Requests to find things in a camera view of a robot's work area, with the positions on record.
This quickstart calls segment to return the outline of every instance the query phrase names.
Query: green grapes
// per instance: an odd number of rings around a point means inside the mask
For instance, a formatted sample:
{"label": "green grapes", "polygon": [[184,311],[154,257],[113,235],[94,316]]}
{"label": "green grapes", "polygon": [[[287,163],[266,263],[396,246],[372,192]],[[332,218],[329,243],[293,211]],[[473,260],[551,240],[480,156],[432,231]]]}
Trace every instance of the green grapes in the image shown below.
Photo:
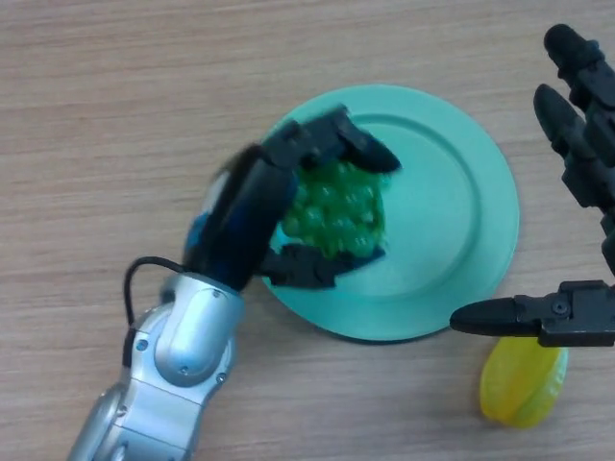
{"label": "green grapes", "polygon": [[388,177],[334,161],[302,170],[299,179],[295,202],[282,222],[287,236],[319,248],[329,258],[342,252],[366,257],[382,243],[381,190]]}

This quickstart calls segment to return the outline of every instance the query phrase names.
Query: yellow fruit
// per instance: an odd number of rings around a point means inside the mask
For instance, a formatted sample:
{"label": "yellow fruit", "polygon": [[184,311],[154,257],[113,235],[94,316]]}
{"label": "yellow fruit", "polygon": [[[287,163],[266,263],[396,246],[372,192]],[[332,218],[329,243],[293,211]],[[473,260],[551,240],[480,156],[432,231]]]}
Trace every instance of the yellow fruit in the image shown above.
{"label": "yellow fruit", "polygon": [[482,413],[503,425],[538,425],[551,413],[567,366],[565,348],[543,348],[535,338],[501,339],[482,369]]}

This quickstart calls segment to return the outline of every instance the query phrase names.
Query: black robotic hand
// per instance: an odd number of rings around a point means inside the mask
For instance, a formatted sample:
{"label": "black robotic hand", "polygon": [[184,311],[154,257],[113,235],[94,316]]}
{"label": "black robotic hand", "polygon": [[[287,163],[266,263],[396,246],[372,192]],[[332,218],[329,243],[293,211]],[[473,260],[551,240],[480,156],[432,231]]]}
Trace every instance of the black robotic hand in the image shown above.
{"label": "black robotic hand", "polygon": [[345,107],[306,123],[289,121],[260,144],[231,159],[209,188],[203,214],[188,237],[183,266],[241,291],[252,276],[275,285],[331,288],[335,277],[382,257],[326,259],[315,247],[292,244],[274,252],[269,242],[297,194],[300,168],[345,160],[370,173],[401,168],[397,157],[351,121]]}
{"label": "black robotic hand", "polygon": [[[569,26],[553,26],[545,48],[570,101],[541,85],[534,111],[552,148],[564,160],[562,180],[583,207],[601,210],[603,255],[615,274],[615,73],[598,42]],[[600,280],[563,282],[543,298],[516,296],[473,303],[451,317],[451,328],[487,336],[536,336],[545,347],[613,346],[615,291]]]}

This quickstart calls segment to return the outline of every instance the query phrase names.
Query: silver robotic arm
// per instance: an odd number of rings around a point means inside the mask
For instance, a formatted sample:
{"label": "silver robotic arm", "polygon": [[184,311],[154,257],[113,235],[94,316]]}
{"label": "silver robotic arm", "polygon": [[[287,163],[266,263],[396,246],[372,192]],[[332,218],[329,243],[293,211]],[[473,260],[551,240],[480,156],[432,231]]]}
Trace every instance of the silver robotic arm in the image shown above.
{"label": "silver robotic arm", "polygon": [[189,461],[209,399],[234,364],[239,294],[170,278],[129,330],[119,380],[95,403],[68,461]]}
{"label": "silver robotic arm", "polygon": [[[182,264],[154,256],[133,263],[124,281],[129,330],[120,378],[94,404],[68,461],[189,461],[205,407],[234,364],[240,292],[249,280],[257,275],[277,285],[330,288],[337,275],[383,255],[377,249],[371,257],[325,259],[301,244],[279,254],[269,247],[297,193],[297,170],[337,159],[371,173],[401,167],[345,108],[303,125],[288,122],[214,177]],[[145,263],[178,274],[162,287],[160,305],[135,319],[130,283]]]}

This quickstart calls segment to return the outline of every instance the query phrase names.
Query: table surface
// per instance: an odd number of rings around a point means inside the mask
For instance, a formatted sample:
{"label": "table surface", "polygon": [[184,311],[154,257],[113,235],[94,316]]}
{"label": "table surface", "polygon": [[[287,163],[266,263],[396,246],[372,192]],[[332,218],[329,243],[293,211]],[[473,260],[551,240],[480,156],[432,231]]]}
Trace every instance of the table surface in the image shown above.
{"label": "table surface", "polygon": [[[542,38],[567,22],[615,56],[608,0],[5,0],[0,10],[0,458],[65,459],[116,379],[120,285],[135,256],[177,257],[206,181],[289,109],[344,85],[437,94],[497,140],[519,188],[519,251],[501,295],[610,279],[599,214],[560,181],[532,112],[562,89]],[[136,278],[139,306],[164,273]],[[444,332],[340,341],[259,282],[239,361],[198,460],[608,460],[615,352],[572,351],[551,417],[480,416],[493,341]]]}

